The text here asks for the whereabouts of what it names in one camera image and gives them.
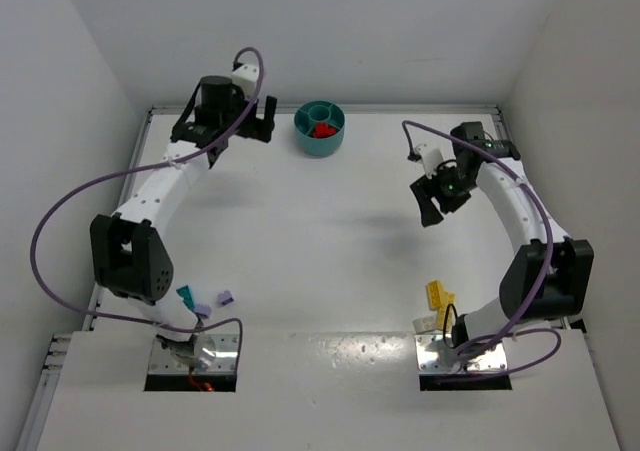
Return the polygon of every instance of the white table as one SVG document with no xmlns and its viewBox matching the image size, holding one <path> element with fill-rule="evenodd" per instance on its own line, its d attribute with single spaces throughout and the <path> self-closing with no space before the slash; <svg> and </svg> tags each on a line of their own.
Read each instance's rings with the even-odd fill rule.
<svg viewBox="0 0 640 451">
<path fill-rule="evenodd" d="M 142 164 L 175 119 L 153 117 Z M 420 226 L 409 185 L 422 170 L 406 160 L 402 119 L 494 132 L 489 114 L 348 113 L 342 148 L 324 159 L 297 149 L 289 114 L 269 145 L 234 138 L 164 241 L 175 285 L 202 302 L 236 298 L 214 316 L 245 322 L 237 392 L 143 392 L 153 330 L 99 319 L 73 337 L 38 449 L 616 449 L 578 331 L 512 391 L 419 392 L 411 321 L 427 313 L 425 284 L 440 279 L 471 311 L 496 296 L 512 252 L 478 192 Z M 136 313 L 109 293 L 101 310 Z M 507 342 L 510 365 L 552 345 Z"/>
</svg>

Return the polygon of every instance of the red object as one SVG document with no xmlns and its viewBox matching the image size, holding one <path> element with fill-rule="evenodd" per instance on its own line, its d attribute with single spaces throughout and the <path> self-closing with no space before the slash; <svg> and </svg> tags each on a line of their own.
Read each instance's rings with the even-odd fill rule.
<svg viewBox="0 0 640 451">
<path fill-rule="evenodd" d="M 332 128 L 327 123 L 318 123 L 316 124 L 316 128 L 311 133 L 312 138 L 329 138 L 336 134 L 338 130 L 336 128 Z"/>
<path fill-rule="evenodd" d="M 200 391 L 213 391 L 213 386 L 211 386 L 209 383 L 202 383 L 199 384 L 193 377 L 193 368 L 189 368 L 189 383 L 192 386 L 195 386 L 196 388 L 198 388 Z"/>
</svg>

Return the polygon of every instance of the red wire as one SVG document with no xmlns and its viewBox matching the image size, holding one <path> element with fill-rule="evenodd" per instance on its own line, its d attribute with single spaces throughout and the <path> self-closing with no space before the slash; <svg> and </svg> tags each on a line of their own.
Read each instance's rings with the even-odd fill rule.
<svg viewBox="0 0 640 451">
<path fill-rule="evenodd" d="M 193 379 L 193 368 L 189 368 L 189 383 L 198 388 L 200 391 L 204 391 L 204 389 L 200 387 L 200 384 L 195 379 Z"/>
<path fill-rule="evenodd" d="M 193 368 L 189 368 L 189 383 L 198 388 L 200 391 L 213 391 L 213 386 L 209 383 L 198 383 L 193 377 Z"/>
</svg>

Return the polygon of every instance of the white enclosure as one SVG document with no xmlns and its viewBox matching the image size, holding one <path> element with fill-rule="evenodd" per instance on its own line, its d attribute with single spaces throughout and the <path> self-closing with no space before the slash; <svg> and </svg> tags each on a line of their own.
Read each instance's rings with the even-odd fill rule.
<svg viewBox="0 0 640 451">
<path fill-rule="evenodd" d="M 0 451 L 17 443 L 51 334 L 81 322 L 31 276 L 38 220 L 71 188 L 126 168 L 149 107 L 184 103 L 247 45 L 281 103 L 504 107 L 539 194 L 595 248 L 584 317 L 618 439 L 635 449 L 637 3 L 0 0 Z M 75 199 L 43 236 L 43 274 L 76 303 L 93 282 L 89 222 L 114 209 L 121 184 Z"/>
<path fill-rule="evenodd" d="M 136 105 L 183 102 L 239 48 L 285 102 L 496 103 L 553 0 L 72 0 Z"/>
<path fill-rule="evenodd" d="M 558 0 L 507 117 L 550 211 L 595 250 L 585 321 L 623 449 L 638 449 L 640 2 Z"/>
<path fill-rule="evenodd" d="M 402 116 L 440 129 L 480 121 L 495 132 L 490 114 Z M 153 115 L 140 164 L 157 162 L 176 117 Z M 38 451 L 169 451 L 185 439 L 191 449 L 230 451 L 389 451 L 425 443 L 613 451 L 579 330 L 561 331 L 559 353 L 514 377 L 511 391 L 419 391 L 411 321 L 427 312 L 424 283 L 441 279 L 461 313 L 477 309 L 495 298 L 513 252 L 482 193 L 439 226 L 420 226 L 408 183 L 423 169 L 404 159 L 399 119 L 347 112 L 345 142 L 325 159 L 295 145 L 286 112 L 276 116 L 268 146 L 232 140 L 183 201 L 163 242 L 175 285 L 189 283 L 197 302 L 233 290 L 236 302 L 213 313 L 245 323 L 236 392 L 143 392 L 154 330 L 98 318 L 92 332 L 71 340 Z M 452 156 L 440 138 L 414 138 Z M 136 200 L 144 180 L 139 175 L 129 187 Z M 100 310 L 136 315 L 109 292 Z M 552 342 L 544 335 L 506 340 L 509 366 L 543 355 Z"/>
</svg>

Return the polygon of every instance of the yellow toy piece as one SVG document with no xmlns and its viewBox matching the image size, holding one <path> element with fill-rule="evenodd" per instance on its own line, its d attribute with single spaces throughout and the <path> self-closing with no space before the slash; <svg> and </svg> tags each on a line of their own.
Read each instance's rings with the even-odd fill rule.
<svg viewBox="0 0 640 451">
<path fill-rule="evenodd" d="M 416 334 L 428 333 L 438 329 L 436 324 L 436 315 L 425 316 L 424 318 L 418 318 L 413 320 L 413 329 Z"/>
<path fill-rule="evenodd" d="M 444 299 L 441 299 L 442 308 L 447 309 L 450 304 L 456 304 L 456 295 L 454 293 L 444 292 Z"/>
<path fill-rule="evenodd" d="M 442 328 L 444 328 L 444 316 L 447 312 L 447 307 L 444 306 L 440 309 L 438 309 L 438 315 L 436 316 L 436 327 L 438 328 L 439 331 L 442 331 Z M 449 333 L 451 331 L 451 327 L 453 326 L 453 313 L 449 312 L 449 321 L 447 322 L 447 333 Z"/>
<path fill-rule="evenodd" d="M 446 291 L 440 281 L 431 281 L 427 284 L 427 299 L 429 300 L 429 307 L 431 309 L 440 309 L 444 293 L 446 293 Z"/>
</svg>

